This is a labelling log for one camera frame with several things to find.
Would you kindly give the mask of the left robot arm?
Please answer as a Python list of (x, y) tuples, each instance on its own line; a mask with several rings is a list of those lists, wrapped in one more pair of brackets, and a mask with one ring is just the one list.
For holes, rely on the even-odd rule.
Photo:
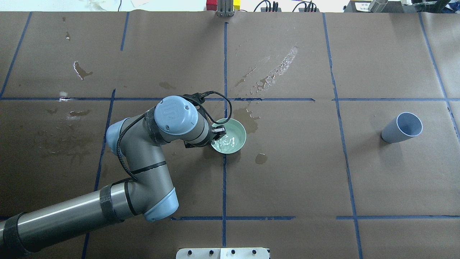
[(162, 146), (182, 140), (187, 149), (211, 145), (226, 134), (232, 116), (214, 120), (203, 107), (212, 91), (163, 98), (144, 113), (125, 118), (106, 131), (106, 141), (128, 178), (100, 190), (1, 224), (1, 258), (16, 259), (41, 249), (143, 215), (149, 222), (179, 208)]

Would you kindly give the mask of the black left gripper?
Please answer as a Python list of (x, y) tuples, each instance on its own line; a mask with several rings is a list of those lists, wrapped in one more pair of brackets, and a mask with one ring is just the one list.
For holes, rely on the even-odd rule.
[(221, 132), (225, 131), (226, 129), (224, 125), (219, 124), (214, 127), (210, 124), (205, 124), (202, 133), (191, 141), (184, 141), (184, 146), (186, 149), (192, 149), (195, 147), (211, 145), (212, 143), (222, 139), (226, 134), (221, 134)]

